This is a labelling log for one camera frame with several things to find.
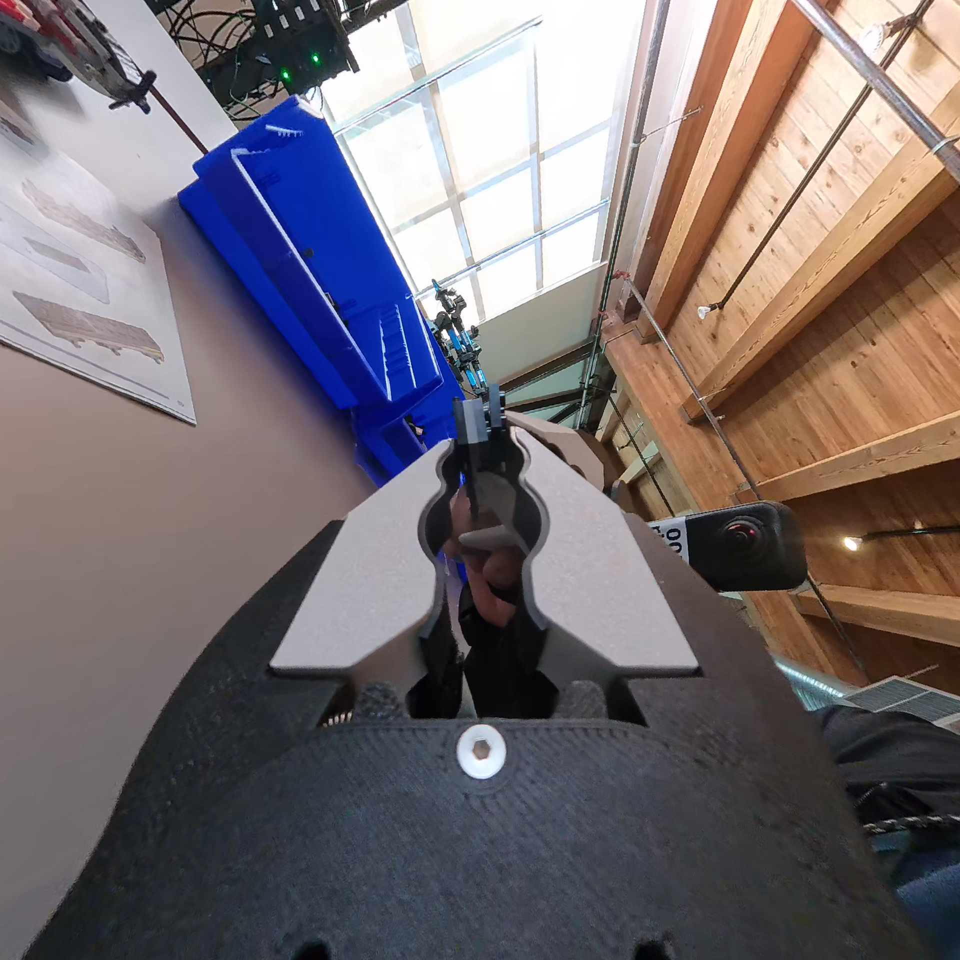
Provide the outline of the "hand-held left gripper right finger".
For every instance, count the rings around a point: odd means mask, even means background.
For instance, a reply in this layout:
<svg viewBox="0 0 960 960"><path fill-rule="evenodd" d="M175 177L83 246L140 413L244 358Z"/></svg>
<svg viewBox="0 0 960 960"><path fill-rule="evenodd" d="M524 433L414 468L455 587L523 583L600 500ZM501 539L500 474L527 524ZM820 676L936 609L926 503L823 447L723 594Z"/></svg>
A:
<svg viewBox="0 0 960 960"><path fill-rule="evenodd" d="M513 533L527 548L525 610L535 669L557 689L690 677L700 664L626 514L521 427Z"/></svg>

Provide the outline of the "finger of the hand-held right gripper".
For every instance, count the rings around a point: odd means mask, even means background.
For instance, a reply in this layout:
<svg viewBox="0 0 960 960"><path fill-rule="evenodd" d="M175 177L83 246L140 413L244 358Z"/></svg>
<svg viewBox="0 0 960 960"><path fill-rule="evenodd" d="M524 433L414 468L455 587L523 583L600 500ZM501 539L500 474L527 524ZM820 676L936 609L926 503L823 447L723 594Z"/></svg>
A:
<svg viewBox="0 0 960 960"><path fill-rule="evenodd" d="M549 419L516 412L515 426L526 430L546 448L566 462L572 470L595 489L604 493L607 487L607 469L603 457L597 453L600 446L595 439Z"/></svg>
<svg viewBox="0 0 960 960"><path fill-rule="evenodd" d="M460 470L458 489L458 555L492 555L516 551L527 556L530 548L514 521L517 492L497 474L481 472L479 478Z"/></svg>

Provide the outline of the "person's right hand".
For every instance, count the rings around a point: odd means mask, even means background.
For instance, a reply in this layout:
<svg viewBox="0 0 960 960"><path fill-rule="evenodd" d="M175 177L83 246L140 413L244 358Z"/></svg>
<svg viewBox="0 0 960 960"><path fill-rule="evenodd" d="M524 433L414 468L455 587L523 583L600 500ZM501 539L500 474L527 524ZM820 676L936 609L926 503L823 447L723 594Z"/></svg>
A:
<svg viewBox="0 0 960 960"><path fill-rule="evenodd" d="M477 614L487 624L504 628L514 617L525 557L519 548L501 547L490 553L468 551L464 565Z"/></svg>

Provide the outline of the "large grid window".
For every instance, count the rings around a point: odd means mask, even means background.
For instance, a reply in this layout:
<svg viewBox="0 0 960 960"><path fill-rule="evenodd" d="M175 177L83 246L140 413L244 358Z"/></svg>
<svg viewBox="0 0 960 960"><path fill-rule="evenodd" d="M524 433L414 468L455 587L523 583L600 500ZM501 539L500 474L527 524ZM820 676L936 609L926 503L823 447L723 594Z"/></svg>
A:
<svg viewBox="0 0 960 960"><path fill-rule="evenodd" d="M406 2L320 105L420 307L505 373L587 337L646 2Z"/></svg>

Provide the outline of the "thin silver ceiling pipe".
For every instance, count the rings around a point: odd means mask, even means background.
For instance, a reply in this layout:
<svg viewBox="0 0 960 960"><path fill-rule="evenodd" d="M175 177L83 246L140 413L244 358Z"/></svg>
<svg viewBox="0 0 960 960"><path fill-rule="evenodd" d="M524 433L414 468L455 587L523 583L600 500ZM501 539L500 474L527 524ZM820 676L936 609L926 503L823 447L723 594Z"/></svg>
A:
<svg viewBox="0 0 960 960"><path fill-rule="evenodd" d="M628 270L618 270L616 272L616 277L622 280L631 296L637 300L640 311L644 319L648 322L649 326L654 330L654 334L658 341L664 346L667 354L669 354L671 360L674 362L674 365L679 370L683 380L686 382L693 399L696 402L697 406L702 413L704 419L706 419L708 425L712 429L713 433L717 436L723 447L726 449L726 452L738 468L740 474L742 474L743 480L747 483L748 489L753 494L755 500L761 501L763 499L762 494L759 490L759 487L754 480L753 476L750 474L750 471L747 469L745 463L742 461L739 456L738 450L727 436L724 428L721 426L721 423L717 416L714 414L713 410L710 407L709 402L702 395L701 391L698 389L696 382L692 375L690 374L687 366L680 359L674 347L669 342L666 331L661 327L658 321L655 319L654 315L651 313L649 307L647 306L646 300L642 293L638 290L637 286L633 282L630 273Z"/></svg>

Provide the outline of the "red grey toy brick model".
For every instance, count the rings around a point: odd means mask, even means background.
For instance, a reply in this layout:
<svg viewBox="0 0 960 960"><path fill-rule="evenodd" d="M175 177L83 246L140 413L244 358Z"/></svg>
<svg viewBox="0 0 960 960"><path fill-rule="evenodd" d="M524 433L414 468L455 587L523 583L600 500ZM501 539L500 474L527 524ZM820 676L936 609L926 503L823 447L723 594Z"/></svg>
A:
<svg viewBox="0 0 960 960"><path fill-rule="evenodd" d="M82 81L112 110L150 114L156 73L139 68L85 2L3 1L1 50L49 79Z"/></svg>

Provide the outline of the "person's black jacket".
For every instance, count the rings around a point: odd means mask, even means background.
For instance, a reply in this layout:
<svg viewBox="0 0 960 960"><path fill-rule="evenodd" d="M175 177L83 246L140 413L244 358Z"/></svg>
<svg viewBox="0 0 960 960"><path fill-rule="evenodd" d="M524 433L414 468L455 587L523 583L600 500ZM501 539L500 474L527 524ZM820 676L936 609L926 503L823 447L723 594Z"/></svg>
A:
<svg viewBox="0 0 960 960"><path fill-rule="evenodd" d="M809 716L873 846L958 847L958 735L908 714L843 703Z"/></svg>

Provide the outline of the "grey air vent grille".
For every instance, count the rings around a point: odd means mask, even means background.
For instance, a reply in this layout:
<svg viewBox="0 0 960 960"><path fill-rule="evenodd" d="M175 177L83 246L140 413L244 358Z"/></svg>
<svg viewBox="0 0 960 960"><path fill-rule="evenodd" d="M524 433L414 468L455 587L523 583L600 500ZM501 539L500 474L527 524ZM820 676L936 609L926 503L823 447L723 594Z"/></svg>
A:
<svg viewBox="0 0 960 960"><path fill-rule="evenodd" d="M959 696L912 678L886 678L847 693L839 702L873 714L908 714L959 735Z"/></svg>

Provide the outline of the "blue black clamp stands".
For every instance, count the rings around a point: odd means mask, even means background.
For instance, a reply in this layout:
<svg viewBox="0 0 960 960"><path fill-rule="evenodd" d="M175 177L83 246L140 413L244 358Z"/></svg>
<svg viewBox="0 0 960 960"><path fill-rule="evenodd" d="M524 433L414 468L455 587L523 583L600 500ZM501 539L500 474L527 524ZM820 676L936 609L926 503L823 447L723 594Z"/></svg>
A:
<svg viewBox="0 0 960 960"><path fill-rule="evenodd" d="M454 288L436 279L432 279L431 284L440 307L430 321L431 333L462 390L486 401L489 384L480 364L478 327L464 322L468 304Z"/></svg>

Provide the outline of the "black lamp rail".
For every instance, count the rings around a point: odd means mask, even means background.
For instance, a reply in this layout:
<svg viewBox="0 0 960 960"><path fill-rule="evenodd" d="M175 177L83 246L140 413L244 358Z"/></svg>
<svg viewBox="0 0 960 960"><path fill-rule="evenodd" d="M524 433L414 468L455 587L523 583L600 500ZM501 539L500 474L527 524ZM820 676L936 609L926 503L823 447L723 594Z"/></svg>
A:
<svg viewBox="0 0 960 960"><path fill-rule="evenodd" d="M874 55L871 56L873 61L878 67L884 71L889 68L896 59L897 55L906 45L906 42L909 40L914 31L922 23L924 16L927 11L932 6L932 1L920 1L917 6L909 13L900 15L896 18L905 18L906 23L904 29L897 35L886 40L881 47L881 49ZM798 200L802 197L806 189L811 185L813 179L819 173L822 166L828 160L830 153L834 150L834 147L837 146L842 135L846 132L847 128L853 123L856 119L859 110L866 104L870 94L873 90L870 89L868 84L865 84L860 92L857 94L853 100L850 107L846 110L846 113L843 115L842 119L837 126L834 127L834 130L831 132L830 136L827 138L825 144L822 146L822 149L816 154L803 177L801 178L798 186L790 194L790 196L784 202L782 208L775 215L774 221L771 223L769 228L764 233L762 239L758 242L753 252L750 254L750 257L747 259L744 266L739 270L738 275L735 277L733 282L726 290L726 293L723 294L720 299L717 301L725 302L726 307L727 303L732 298L738 290L740 284L745 280L750 270L756 264L757 260L760 258L763 251L767 248L775 234L778 232L782 224L785 222L786 217L794 209Z"/></svg>

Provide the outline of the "small toy brick assembly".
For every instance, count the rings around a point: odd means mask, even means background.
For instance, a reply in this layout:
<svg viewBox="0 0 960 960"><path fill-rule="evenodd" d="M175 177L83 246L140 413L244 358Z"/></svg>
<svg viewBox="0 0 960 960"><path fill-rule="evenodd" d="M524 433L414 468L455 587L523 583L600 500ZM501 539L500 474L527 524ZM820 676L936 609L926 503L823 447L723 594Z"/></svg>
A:
<svg viewBox="0 0 960 960"><path fill-rule="evenodd" d="M489 384L481 397L453 401L455 458L474 521L481 510L478 479L482 474L502 476L506 470L503 404L503 392L497 383Z"/></svg>

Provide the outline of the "paper instruction booklet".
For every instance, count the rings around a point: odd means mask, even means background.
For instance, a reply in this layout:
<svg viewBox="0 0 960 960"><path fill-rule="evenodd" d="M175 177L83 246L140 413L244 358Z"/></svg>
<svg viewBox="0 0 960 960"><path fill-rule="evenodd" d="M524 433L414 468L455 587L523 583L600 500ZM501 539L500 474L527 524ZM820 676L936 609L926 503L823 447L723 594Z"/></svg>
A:
<svg viewBox="0 0 960 960"><path fill-rule="evenodd" d="M2 346L196 426L145 126L2 73Z"/></svg>

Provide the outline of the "silver air duct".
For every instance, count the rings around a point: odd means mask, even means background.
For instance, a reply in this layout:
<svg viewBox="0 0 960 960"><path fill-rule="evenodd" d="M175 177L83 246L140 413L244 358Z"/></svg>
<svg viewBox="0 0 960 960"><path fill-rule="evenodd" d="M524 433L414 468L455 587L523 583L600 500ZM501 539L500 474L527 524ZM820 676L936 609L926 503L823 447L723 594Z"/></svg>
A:
<svg viewBox="0 0 960 960"><path fill-rule="evenodd" d="M771 652L770 656L806 712L822 710L861 690L857 685L802 666L780 654Z"/></svg>

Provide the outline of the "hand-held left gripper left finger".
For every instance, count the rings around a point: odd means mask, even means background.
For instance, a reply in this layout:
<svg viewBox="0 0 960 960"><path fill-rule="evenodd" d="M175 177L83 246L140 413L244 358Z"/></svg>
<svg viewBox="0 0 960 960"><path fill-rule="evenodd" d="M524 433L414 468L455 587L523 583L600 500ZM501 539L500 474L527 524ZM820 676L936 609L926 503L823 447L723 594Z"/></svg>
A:
<svg viewBox="0 0 960 960"><path fill-rule="evenodd" d="M462 661L451 626L450 501L460 487L446 439L347 514L270 660L281 676L390 685L414 716L462 709Z"/></svg>

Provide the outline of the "black equipment with green lights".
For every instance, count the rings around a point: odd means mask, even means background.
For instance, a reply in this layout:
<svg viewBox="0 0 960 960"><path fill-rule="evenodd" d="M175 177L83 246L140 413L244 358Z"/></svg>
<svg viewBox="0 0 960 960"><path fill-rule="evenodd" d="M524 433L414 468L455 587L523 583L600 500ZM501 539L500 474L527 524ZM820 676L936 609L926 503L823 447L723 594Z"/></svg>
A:
<svg viewBox="0 0 960 960"><path fill-rule="evenodd" d="M286 95L359 71L338 2L148 1L204 87L235 122Z"/></svg>

